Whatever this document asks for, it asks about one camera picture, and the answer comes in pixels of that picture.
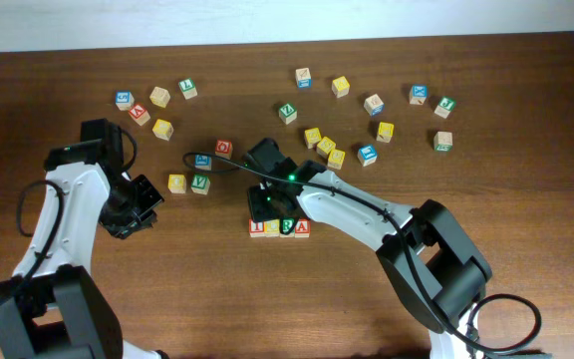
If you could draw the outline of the yellow C wooden block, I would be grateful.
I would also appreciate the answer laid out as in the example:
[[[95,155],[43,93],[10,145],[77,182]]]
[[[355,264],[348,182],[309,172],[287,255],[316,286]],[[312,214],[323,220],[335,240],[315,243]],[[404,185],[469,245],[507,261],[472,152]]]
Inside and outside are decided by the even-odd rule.
[[[263,222],[264,235],[266,237],[277,237],[280,235],[280,220],[271,219]]]

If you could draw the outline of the red I wooden block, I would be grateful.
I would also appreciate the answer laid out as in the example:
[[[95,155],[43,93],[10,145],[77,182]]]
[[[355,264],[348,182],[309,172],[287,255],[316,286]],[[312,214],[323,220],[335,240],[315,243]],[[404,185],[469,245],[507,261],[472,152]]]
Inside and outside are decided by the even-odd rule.
[[[263,221],[256,222],[253,219],[250,219],[248,231],[251,237],[264,237],[265,236],[264,222]]]

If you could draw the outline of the red A wooden block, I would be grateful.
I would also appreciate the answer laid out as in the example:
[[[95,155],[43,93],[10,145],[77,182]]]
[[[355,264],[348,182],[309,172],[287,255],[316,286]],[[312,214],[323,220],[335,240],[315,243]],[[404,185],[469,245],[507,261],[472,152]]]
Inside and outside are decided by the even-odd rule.
[[[308,219],[301,218],[298,220],[294,235],[296,237],[309,237],[311,234],[311,223]]]

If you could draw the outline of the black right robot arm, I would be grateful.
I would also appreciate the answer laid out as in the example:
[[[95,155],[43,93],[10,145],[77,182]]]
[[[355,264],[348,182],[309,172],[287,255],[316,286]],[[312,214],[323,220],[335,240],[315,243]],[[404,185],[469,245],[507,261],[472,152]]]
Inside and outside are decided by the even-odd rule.
[[[400,301],[430,332],[433,358],[480,358],[463,341],[473,308],[492,276],[488,262],[442,204],[419,207],[380,199],[323,165],[296,165],[266,138],[243,157],[261,176],[248,191],[251,217],[307,218],[335,227],[371,249]]]

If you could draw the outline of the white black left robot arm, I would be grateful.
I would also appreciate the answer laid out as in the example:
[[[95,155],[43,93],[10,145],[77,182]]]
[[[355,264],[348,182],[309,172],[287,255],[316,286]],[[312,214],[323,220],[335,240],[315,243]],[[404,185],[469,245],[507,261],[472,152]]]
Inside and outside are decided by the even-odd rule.
[[[6,358],[162,358],[128,342],[91,276],[96,231],[126,239],[152,227],[161,194],[131,178],[128,133],[106,119],[81,125],[78,143],[51,150],[31,242],[0,282],[0,350]]]

